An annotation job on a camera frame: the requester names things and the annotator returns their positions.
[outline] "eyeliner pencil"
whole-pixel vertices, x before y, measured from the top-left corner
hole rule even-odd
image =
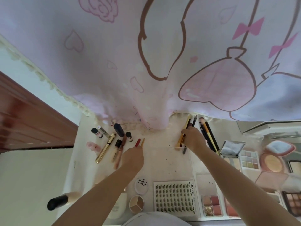
[[[210,129],[210,126],[209,126],[208,122],[206,121],[205,124],[206,124],[206,126],[207,126],[207,128],[208,128],[208,131],[209,131],[209,133],[210,133],[210,135],[211,135],[211,137],[212,137],[213,143],[214,143],[214,145],[215,145],[217,151],[219,151],[219,146],[217,145],[217,142],[216,142],[216,140],[215,140],[215,138],[214,138],[214,135],[213,135],[213,133],[212,133],[212,131],[211,131],[211,129]]]

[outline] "heart pattern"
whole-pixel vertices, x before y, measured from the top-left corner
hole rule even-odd
[[[131,86],[134,90],[137,90],[139,93],[143,93],[144,89],[141,84],[137,81],[136,77],[132,77],[130,80]]]
[[[65,39],[64,47],[70,51],[75,50],[80,53],[84,49],[84,42],[76,31],[72,30]]]

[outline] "round container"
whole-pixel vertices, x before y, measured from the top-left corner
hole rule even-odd
[[[129,204],[130,210],[134,214],[140,213],[144,209],[144,200],[141,196],[133,196]]]

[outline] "compact powder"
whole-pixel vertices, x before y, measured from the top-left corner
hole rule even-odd
[[[268,153],[264,153],[260,156],[260,165],[265,171],[277,173],[284,172],[284,165],[281,159]]]
[[[144,200],[140,196],[133,196],[130,200],[129,206],[132,213],[140,213],[144,208]]]

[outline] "hand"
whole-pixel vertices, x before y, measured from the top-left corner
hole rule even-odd
[[[205,138],[197,128],[190,126],[187,129],[183,129],[181,133],[185,134],[184,144],[194,153],[200,148],[207,147]]]
[[[129,148],[122,154],[122,164],[128,164],[139,172],[144,164],[143,150],[141,146]]]

